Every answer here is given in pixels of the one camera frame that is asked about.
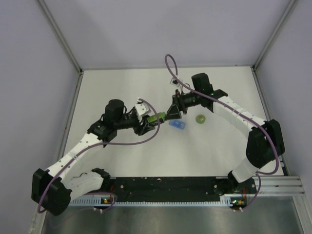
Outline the green pill bottle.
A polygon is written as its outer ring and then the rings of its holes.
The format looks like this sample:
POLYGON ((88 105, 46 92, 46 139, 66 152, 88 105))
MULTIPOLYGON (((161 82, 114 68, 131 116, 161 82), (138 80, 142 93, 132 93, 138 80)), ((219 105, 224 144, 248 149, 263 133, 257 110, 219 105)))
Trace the green pill bottle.
POLYGON ((147 118, 147 122, 151 125, 158 125, 158 122, 164 123, 165 122, 165 112, 159 112, 147 118))

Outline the blue pill organizer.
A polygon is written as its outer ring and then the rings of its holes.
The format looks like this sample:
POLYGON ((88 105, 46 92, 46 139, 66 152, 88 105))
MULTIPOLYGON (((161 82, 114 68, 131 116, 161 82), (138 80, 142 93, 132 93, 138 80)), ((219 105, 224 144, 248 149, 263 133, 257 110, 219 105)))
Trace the blue pill organizer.
POLYGON ((178 119, 172 119, 169 121, 169 125, 177 129, 184 130, 186 123, 178 119))

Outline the green bottle cap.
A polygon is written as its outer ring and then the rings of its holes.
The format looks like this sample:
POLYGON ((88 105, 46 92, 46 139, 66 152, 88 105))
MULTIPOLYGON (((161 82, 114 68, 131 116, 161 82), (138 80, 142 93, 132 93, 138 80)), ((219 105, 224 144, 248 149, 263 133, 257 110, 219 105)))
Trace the green bottle cap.
POLYGON ((195 117, 195 120, 196 120, 196 122, 197 122, 198 124, 203 124, 203 123, 205 123, 205 121, 206 121, 206 117, 205 117, 204 115, 200 114, 200 115, 197 115, 197 116, 195 117))

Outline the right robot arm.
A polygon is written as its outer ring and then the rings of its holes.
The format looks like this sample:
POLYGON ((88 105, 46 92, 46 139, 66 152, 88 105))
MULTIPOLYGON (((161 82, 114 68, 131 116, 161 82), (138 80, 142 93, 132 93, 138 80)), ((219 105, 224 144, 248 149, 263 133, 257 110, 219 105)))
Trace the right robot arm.
POLYGON ((175 91, 165 120, 180 119, 188 108, 201 105, 238 129, 247 139, 246 156, 228 173, 227 185, 231 192, 239 193, 245 188, 246 180, 285 152, 280 124, 275 119, 267 121, 256 117, 233 102, 224 91, 214 90, 206 73, 192 76, 192 82, 194 91, 187 94, 175 91))

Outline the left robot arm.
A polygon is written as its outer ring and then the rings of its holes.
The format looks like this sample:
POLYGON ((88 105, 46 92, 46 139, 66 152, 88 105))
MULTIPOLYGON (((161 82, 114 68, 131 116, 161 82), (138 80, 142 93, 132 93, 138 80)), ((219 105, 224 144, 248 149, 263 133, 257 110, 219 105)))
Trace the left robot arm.
POLYGON ((47 169, 38 169, 32 178, 31 198, 38 204, 39 214, 48 211, 54 216, 63 213, 70 202, 88 193, 110 193, 110 174, 97 166, 85 165, 102 148, 118 145, 113 142, 119 130, 132 128, 138 136, 159 132, 162 119, 154 107, 139 98, 128 112, 124 102, 112 99, 104 114, 93 123, 82 139, 66 155, 47 169))

